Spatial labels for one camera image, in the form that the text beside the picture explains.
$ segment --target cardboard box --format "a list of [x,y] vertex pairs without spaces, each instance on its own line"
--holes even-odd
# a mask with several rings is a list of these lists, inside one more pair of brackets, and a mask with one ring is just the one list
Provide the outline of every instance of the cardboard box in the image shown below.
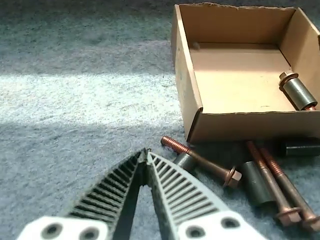
[[187,141],[320,137],[320,111],[296,111],[279,89],[292,69],[320,101],[319,35],[300,8],[175,5],[171,50]]

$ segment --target bolt thread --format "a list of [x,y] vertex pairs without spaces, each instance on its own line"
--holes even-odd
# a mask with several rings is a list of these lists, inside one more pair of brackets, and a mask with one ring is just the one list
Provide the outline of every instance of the bolt thread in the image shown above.
[[265,147],[261,147],[260,152],[262,153],[266,163],[268,164],[270,170],[273,172],[275,176],[280,176],[284,174],[274,157],[269,153],[269,151]]
[[246,146],[249,149],[254,161],[258,164],[260,169],[268,168],[265,161],[263,160],[261,154],[259,153],[257,147],[255,146],[253,141],[247,141]]
[[189,151],[189,148],[187,146],[181,144],[180,142],[174,140],[169,136],[163,136],[160,142],[163,146],[171,148],[177,154],[188,153]]
[[304,110],[306,110],[306,111],[316,111],[317,109],[316,109],[315,106],[308,106]]

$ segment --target box flap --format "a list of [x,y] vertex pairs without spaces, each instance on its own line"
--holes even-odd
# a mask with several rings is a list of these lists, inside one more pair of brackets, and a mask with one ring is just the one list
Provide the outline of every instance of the box flap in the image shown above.
[[196,115],[202,111],[202,102],[179,5],[174,6],[171,50],[174,55],[175,81],[183,116],[184,130],[185,134],[188,135]]
[[179,6],[189,43],[275,44],[296,10],[216,3]]
[[215,114],[212,117],[205,113],[198,116],[190,143],[320,135],[320,111]]

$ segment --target metal bushing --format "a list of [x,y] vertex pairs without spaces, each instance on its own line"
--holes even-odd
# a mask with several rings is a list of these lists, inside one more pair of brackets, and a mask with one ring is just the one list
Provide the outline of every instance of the metal bushing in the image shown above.
[[195,159],[185,152],[179,154],[173,163],[189,173],[191,173],[197,165]]
[[243,176],[244,190],[253,206],[275,205],[275,196],[254,161],[248,161],[241,165],[240,172]]
[[281,157],[320,156],[320,139],[315,137],[278,139],[275,148]]
[[280,89],[286,93],[296,109],[307,110],[310,107],[315,107],[318,102],[309,92],[306,86],[298,78],[298,73],[283,72],[280,74]]

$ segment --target hex bolt head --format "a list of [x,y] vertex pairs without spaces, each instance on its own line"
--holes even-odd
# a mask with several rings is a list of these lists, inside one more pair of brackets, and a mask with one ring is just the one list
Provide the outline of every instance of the hex bolt head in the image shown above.
[[299,207],[293,207],[291,209],[279,212],[276,215],[276,218],[279,219],[283,226],[290,226],[301,221],[301,217],[299,215],[300,211],[301,209]]
[[282,89],[287,81],[289,81],[290,79],[296,79],[298,77],[299,77],[299,74],[296,72],[284,71],[279,76],[280,78],[279,87]]

